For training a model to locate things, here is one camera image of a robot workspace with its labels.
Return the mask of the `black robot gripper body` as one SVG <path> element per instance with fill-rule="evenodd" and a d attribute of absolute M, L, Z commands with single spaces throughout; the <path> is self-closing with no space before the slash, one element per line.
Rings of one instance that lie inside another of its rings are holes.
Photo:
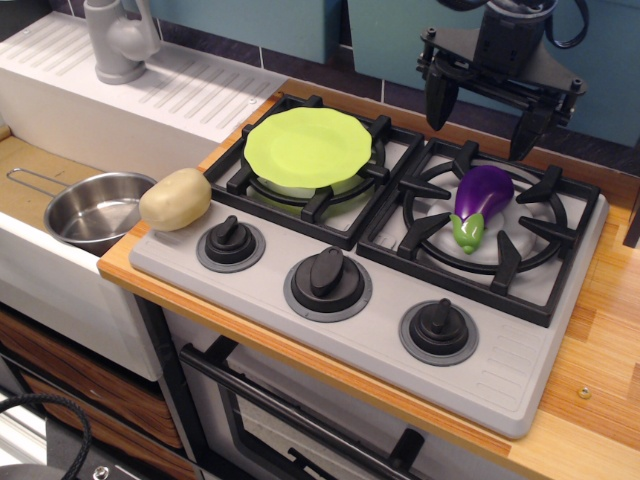
<path fill-rule="evenodd" d="M 583 32 L 560 40 L 555 35 L 556 1 L 444 1 L 457 12 L 483 11 L 476 29 L 428 27 L 417 70 L 426 83 L 432 64 L 459 88 L 526 110 L 549 103 L 572 111 L 583 95 L 583 80 L 549 53 L 578 46 Z"/>

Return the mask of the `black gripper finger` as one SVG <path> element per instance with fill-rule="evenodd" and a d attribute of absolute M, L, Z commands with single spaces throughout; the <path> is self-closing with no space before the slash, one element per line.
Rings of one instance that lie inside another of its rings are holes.
<path fill-rule="evenodd" d="M 555 107 L 549 103 L 535 104 L 523 111 L 512 133 L 509 160 L 522 161 L 538 140 L 554 126 Z"/>
<path fill-rule="evenodd" d="M 458 97 L 458 85 L 439 67 L 432 64 L 425 83 L 426 119 L 435 131 L 448 121 Z"/>

